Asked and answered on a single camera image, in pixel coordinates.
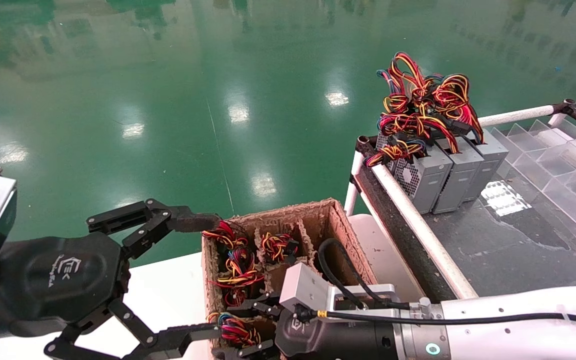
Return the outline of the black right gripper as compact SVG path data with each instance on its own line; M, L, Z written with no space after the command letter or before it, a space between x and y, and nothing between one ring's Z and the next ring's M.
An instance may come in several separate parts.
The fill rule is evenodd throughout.
M283 309L279 292L265 292L227 313L240 318L279 318L275 339L245 348L215 347L215 360L279 360L280 352L288 360L397 360L393 323L370 321L299 321Z

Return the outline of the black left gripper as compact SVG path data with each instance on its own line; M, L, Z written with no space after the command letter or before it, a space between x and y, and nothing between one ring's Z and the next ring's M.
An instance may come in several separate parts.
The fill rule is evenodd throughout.
M75 344L114 316L139 344L124 360L182 358L192 342L221 337L212 323L172 326L154 333L121 300L130 264L171 232L200 233L221 224L215 213L194 213L149 198L90 216L78 238L43 237L6 243L0 251L0 338L43 337L52 360L116 360ZM135 229L121 246L107 235Z

